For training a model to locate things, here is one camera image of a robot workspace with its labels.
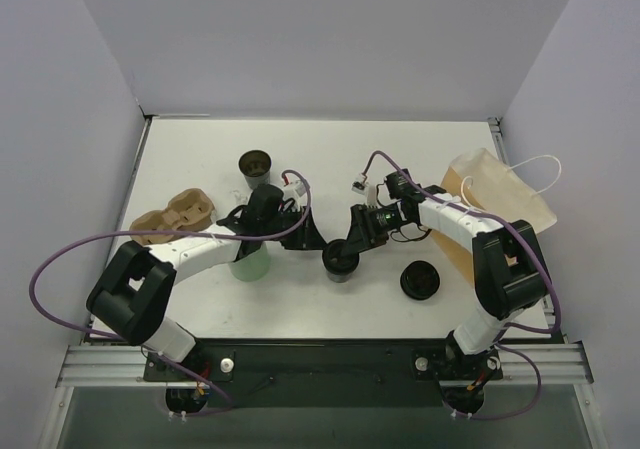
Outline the black takeout coffee cup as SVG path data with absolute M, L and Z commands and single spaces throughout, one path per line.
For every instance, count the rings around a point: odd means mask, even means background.
M 272 160 L 268 153 L 254 149 L 242 154 L 238 167 L 251 190 L 270 183 Z

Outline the black cup lid stack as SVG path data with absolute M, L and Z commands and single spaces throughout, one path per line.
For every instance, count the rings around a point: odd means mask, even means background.
M 440 288 L 440 275 L 427 261 L 411 262 L 401 273 L 400 287 L 411 299 L 424 301 L 431 298 Z

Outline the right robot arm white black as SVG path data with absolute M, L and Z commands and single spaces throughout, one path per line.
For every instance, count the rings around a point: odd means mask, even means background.
M 471 256 L 475 309 L 448 336 L 446 370 L 464 377 L 477 368 L 479 354 L 492 348 L 514 319 L 551 293 L 551 280 L 533 227 L 482 213 L 439 186 L 421 187 L 396 171 L 385 179 L 392 202 L 376 204 L 377 190 L 359 175 L 352 189 L 368 198 L 350 208 L 351 223 L 333 259 L 347 267 L 359 255 L 381 247 L 414 224 L 453 241 Z

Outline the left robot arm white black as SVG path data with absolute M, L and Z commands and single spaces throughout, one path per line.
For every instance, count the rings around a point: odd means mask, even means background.
M 122 244 L 86 307 L 130 345 L 167 358 L 179 379 L 193 379 L 202 370 L 203 355 L 196 337 L 166 315 L 173 287 L 219 265 L 229 266 L 241 281 L 260 279 L 270 269 L 270 242 L 290 251 L 325 248 L 304 181 L 262 184 L 246 204 L 201 232 L 149 246 Z

